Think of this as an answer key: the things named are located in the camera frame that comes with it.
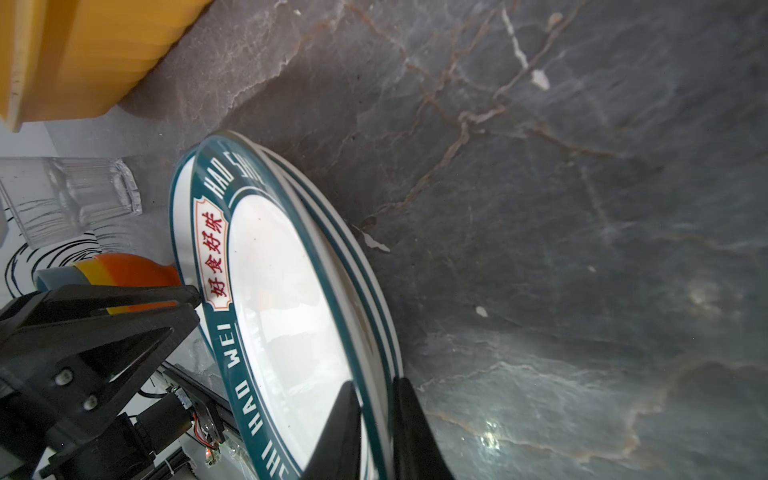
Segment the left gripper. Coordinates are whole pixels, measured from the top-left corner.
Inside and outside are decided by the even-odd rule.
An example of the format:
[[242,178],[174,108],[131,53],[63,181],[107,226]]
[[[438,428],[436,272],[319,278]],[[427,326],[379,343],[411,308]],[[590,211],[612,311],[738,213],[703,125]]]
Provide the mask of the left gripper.
[[11,300],[1,309],[1,477],[146,473],[193,414],[173,393],[134,417],[123,408],[197,327],[200,303],[186,285],[65,285]]

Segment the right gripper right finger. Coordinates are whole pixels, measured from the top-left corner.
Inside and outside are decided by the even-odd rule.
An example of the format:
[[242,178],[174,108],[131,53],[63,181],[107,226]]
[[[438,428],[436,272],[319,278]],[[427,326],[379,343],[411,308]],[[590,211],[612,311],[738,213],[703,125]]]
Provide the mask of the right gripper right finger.
[[428,425],[412,383],[393,382],[395,399],[394,465],[397,479],[450,479],[449,470]]

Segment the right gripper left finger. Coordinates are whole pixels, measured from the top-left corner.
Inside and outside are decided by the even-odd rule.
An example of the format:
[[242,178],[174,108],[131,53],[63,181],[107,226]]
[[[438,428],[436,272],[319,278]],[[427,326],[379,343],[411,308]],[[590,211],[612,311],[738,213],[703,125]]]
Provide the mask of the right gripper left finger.
[[339,390],[301,479],[358,479],[361,463],[361,408],[355,385]]

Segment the green rimmed white plate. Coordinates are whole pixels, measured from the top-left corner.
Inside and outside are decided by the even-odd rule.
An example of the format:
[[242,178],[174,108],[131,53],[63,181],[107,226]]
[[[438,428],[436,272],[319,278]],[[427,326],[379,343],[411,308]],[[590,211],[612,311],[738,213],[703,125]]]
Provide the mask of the green rimmed white plate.
[[222,131],[171,186],[174,256],[202,295],[200,328],[256,475],[297,479],[337,395],[360,405],[362,479],[395,475],[402,357],[381,287],[350,229],[294,165]]

